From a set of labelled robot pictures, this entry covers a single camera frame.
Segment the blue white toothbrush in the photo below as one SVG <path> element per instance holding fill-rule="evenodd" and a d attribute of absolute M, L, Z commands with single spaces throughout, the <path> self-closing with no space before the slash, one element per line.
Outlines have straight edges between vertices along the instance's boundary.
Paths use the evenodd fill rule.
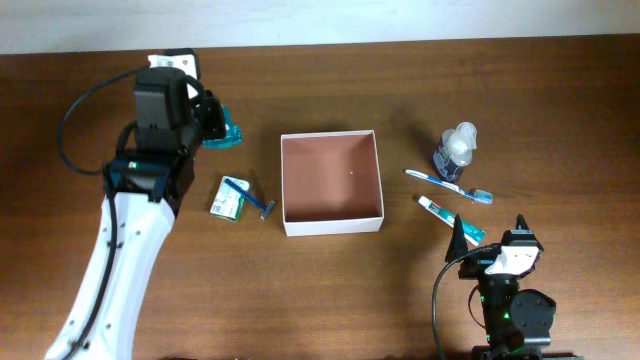
<path fill-rule="evenodd" d="M 490 192 L 480 190 L 480 189 L 473 190 L 472 192 L 465 191 L 453 183 L 440 180 L 438 178 L 435 178 L 433 176 L 427 175 L 425 173 L 422 173 L 413 169 L 405 169 L 404 173 L 409 176 L 447 188 L 455 193 L 458 193 L 466 198 L 471 199 L 476 203 L 480 203 L 484 205 L 491 205 L 493 203 L 493 195 Z"/>

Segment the teal mouthwash bottle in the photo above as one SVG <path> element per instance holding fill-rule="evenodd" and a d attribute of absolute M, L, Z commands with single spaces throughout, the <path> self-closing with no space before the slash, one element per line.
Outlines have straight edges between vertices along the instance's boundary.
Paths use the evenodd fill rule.
<path fill-rule="evenodd" d="M 222 112 L 224 117 L 224 125 L 226 129 L 226 135 L 220 139 L 206 139 L 202 142 L 202 145 L 208 149 L 227 149 L 239 145 L 243 141 L 243 136 L 240 128 L 232 121 L 230 111 L 226 105 L 222 106 Z"/>

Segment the purple foam soap bottle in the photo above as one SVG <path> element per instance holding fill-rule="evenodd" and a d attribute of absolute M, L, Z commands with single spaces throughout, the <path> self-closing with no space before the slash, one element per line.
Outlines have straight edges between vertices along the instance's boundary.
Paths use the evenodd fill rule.
<path fill-rule="evenodd" d="M 455 129 L 446 130 L 432 155 L 438 176 L 456 183 L 464 168 L 471 164 L 472 152 L 477 148 L 477 129 L 471 122 L 462 122 Z"/>

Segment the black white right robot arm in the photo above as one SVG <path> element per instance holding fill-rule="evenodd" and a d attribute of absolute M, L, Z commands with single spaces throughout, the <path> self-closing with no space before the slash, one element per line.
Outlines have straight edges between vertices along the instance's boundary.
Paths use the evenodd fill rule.
<path fill-rule="evenodd" d="M 470 250 L 463 221 L 454 218 L 453 233 L 445 256 L 445 267 L 433 289 L 454 265 L 458 277 L 474 280 L 481 298 L 483 328 L 487 344 L 475 346 L 472 359 L 575 359 L 572 353 L 545 353 L 551 344 L 556 302 L 535 289 L 522 289 L 519 281 L 535 270 L 543 246 L 526 224 L 516 218 L 516 226 L 504 232 L 498 243 Z"/>

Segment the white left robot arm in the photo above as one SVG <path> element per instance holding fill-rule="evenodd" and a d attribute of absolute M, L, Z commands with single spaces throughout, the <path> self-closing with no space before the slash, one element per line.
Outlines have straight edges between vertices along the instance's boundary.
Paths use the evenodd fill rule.
<path fill-rule="evenodd" d="M 172 67 L 132 72 L 136 118 L 96 170 L 104 200 L 95 246 L 49 359 L 129 359 L 155 260 L 194 181 L 203 141 L 225 136 L 218 98 Z"/>

